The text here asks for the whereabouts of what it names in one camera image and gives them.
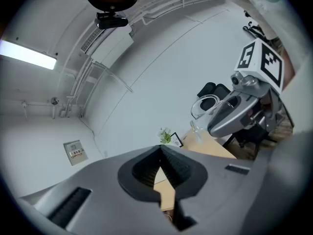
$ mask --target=electrical panel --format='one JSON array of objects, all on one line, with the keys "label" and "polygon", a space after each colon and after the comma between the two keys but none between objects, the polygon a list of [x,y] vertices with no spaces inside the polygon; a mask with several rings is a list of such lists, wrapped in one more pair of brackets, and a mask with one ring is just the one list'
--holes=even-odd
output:
[{"label": "electrical panel", "polygon": [[88,159],[86,152],[79,140],[64,143],[63,145],[71,165],[76,165]]}]

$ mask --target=white pipe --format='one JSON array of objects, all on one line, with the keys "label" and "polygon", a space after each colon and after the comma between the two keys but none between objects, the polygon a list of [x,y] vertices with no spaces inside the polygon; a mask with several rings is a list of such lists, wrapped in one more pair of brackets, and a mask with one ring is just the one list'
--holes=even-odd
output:
[{"label": "white pipe", "polygon": [[[205,2],[205,1],[210,1],[210,0],[192,0],[192,1],[189,1],[188,3],[186,3],[184,6],[189,6],[189,5],[192,5],[192,4],[195,4],[195,3],[198,3],[198,2]],[[158,13],[154,14],[154,15],[151,15],[149,17],[147,17],[147,15],[149,14],[146,14],[146,18],[149,18],[149,19],[156,19],[158,18],[160,15],[163,15],[165,13],[168,13],[168,12],[171,12],[175,9],[178,9],[180,7],[183,7],[182,4],[176,4],[176,5],[173,5],[171,7],[168,7],[166,8],[165,10],[162,10],[162,11],[159,11]]]},{"label": "white pipe", "polygon": [[[8,102],[10,104],[21,104],[23,103],[23,101],[11,101],[11,102]],[[45,107],[51,107],[51,104],[47,104],[47,103],[42,103],[42,104],[32,104],[32,103],[28,103],[27,104],[27,107],[28,106],[45,106]],[[58,104],[58,105],[55,105],[55,107],[64,107],[64,104]]]},{"label": "white pipe", "polygon": [[86,32],[87,32],[87,31],[91,28],[91,26],[93,26],[93,25],[94,25],[94,21],[92,21],[92,22],[87,26],[87,28],[82,32],[82,34],[78,37],[76,43],[74,44],[72,50],[70,51],[70,53],[69,53],[69,55],[68,55],[68,57],[67,57],[67,59],[66,59],[64,65],[63,65],[61,74],[60,74],[58,86],[57,86],[57,89],[56,89],[56,95],[58,95],[59,87],[60,87],[60,83],[61,83],[61,78],[62,78],[62,76],[63,76],[64,69],[65,69],[65,67],[66,67],[66,65],[67,65],[67,63],[68,63],[68,61],[69,61],[71,55],[73,54],[75,48],[77,47],[77,45],[78,45],[78,43],[81,41],[81,39],[84,37],[84,35],[86,34]]},{"label": "white pipe", "polygon": [[52,107],[52,118],[55,119],[55,106]]},{"label": "white pipe", "polygon": [[82,91],[83,91],[84,86],[85,86],[85,84],[86,84],[86,80],[87,80],[87,78],[89,77],[90,73],[92,72],[93,67],[94,67],[94,66],[91,66],[90,71],[88,72],[88,74],[86,75],[85,80],[84,80],[83,83],[82,83],[81,89],[78,91],[78,95],[77,95],[77,97],[76,97],[76,104],[77,104],[77,102],[78,102],[78,99],[79,99],[80,95],[82,94]]},{"label": "white pipe", "polygon": [[108,67],[106,67],[103,64],[99,64],[98,62],[93,63],[93,65],[99,69],[102,69],[104,71],[106,71],[110,76],[114,77],[120,84],[124,85],[131,93],[133,93],[134,91],[122,80],[120,79],[118,76],[116,76],[112,71],[110,71],[110,69]]},{"label": "white pipe", "polygon": [[148,22],[148,23],[145,23],[144,19],[142,19],[144,16],[146,16],[147,14],[153,14],[154,12],[157,12],[158,10],[160,10],[160,9],[162,9],[162,8],[168,6],[168,5],[171,5],[174,2],[179,2],[179,1],[181,1],[182,3],[173,5],[173,6],[169,7],[169,8],[167,8],[164,11],[165,12],[169,12],[171,10],[178,9],[180,7],[183,7],[183,6],[186,7],[186,6],[189,6],[189,5],[192,5],[192,4],[196,4],[199,1],[200,2],[205,2],[205,1],[209,1],[209,0],[190,0],[190,1],[186,1],[186,0],[171,0],[171,1],[167,2],[167,3],[164,3],[164,4],[161,4],[161,5],[157,6],[157,7],[153,8],[153,9],[151,9],[151,10],[142,11],[138,16],[136,16],[134,19],[132,19],[129,24],[133,25],[134,23],[138,22],[139,20],[142,20],[145,25],[148,25],[151,21]]},{"label": "white pipe", "polygon": [[27,104],[26,104],[25,101],[22,102],[22,106],[24,108],[25,118],[26,118],[26,121],[27,121],[27,113],[26,113],[26,106],[27,106]]},{"label": "white pipe", "polygon": [[71,90],[71,96],[74,96],[74,97],[73,98],[69,98],[67,100],[67,106],[66,106],[66,109],[65,109],[65,117],[67,117],[69,105],[72,104],[73,99],[77,96],[77,91],[81,87],[82,80],[83,80],[86,72],[89,70],[91,62],[92,62],[92,59],[90,57],[88,57],[87,60],[83,64],[83,68],[79,71],[79,74],[78,74],[78,76],[77,76],[77,78],[76,78],[76,80],[74,82],[74,85],[72,87],[72,90]]},{"label": "white pipe", "polygon": [[98,85],[100,79],[102,78],[103,74],[104,74],[104,71],[103,71],[103,72],[101,73],[101,75],[99,76],[97,82],[95,82],[95,84],[94,84],[94,86],[93,86],[91,92],[89,93],[89,96],[87,97],[87,100],[86,100],[86,102],[85,102],[85,104],[84,104],[84,107],[83,107],[83,110],[82,110],[82,114],[83,114],[83,115],[85,114],[85,108],[86,108],[86,106],[87,106],[87,104],[88,104],[88,102],[89,102],[89,99],[90,99],[91,95],[93,94],[93,91],[94,91],[95,88],[97,87],[97,85]]}]

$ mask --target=black cutout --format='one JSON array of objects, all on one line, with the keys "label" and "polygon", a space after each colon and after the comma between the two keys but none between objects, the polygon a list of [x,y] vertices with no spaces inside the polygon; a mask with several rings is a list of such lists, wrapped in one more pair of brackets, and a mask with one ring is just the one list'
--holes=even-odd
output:
[{"label": "black cutout", "polygon": [[248,169],[248,168],[246,169],[246,168],[238,167],[238,166],[231,165],[231,164],[226,166],[225,169],[233,171],[233,172],[236,172],[236,173],[240,173],[240,174],[243,174],[243,175],[247,175],[249,173],[249,171],[250,171],[250,169]]},{"label": "black cutout", "polygon": [[91,190],[77,188],[58,208],[48,216],[48,219],[54,224],[65,228],[74,217],[78,209],[83,205]]}]

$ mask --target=black office chair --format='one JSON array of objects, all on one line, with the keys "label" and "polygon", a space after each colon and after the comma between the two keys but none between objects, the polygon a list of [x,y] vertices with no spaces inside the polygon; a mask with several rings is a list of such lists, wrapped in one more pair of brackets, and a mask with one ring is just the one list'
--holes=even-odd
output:
[{"label": "black office chair", "polygon": [[224,148],[227,147],[234,138],[238,141],[240,148],[244,148],[246,143],[251,142],[255,144],[254,158],[256,158],[260,149],[260,144],[263,140],[268,140],[268,141],[277,143],[276,140],[270,138],[268,135],[269,135],[269,132],[264,130],[261,126],[254,125],[248,130],[243,129],[238,132],[235,132],[226,141],[223,147]]},{"label": "black office chair", "polygon": [[[230,90],[224,84],[215,85],[214,83],[207,83],[197,96],[202,97],[204,95],[212,94],[217,96],[220,100],[223,100],[229,93]],[[215,100],[212,98],[208,98],[202,101],[202,103],[200,104],[200,108],[204,111],[207,111],[214,104]]]}]

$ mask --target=wall-mounted unit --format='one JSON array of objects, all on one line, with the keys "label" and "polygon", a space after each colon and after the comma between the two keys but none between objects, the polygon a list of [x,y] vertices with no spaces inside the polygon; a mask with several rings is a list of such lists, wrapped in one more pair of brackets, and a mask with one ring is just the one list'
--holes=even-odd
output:
[{"label": "wall-mounted unit", "polygon": [[129,24],[125,27],[114,29],[93,52],[91,55],[92,62],[98,62],[110,68],[129,46],[133,44],[134,41],[129,35],[131,31],[132,28]]},{"label": "wall-mounted unit", "polygon": [[76,165],[88,159],[79,140],[64,143],[63,145],[71,165]]}]

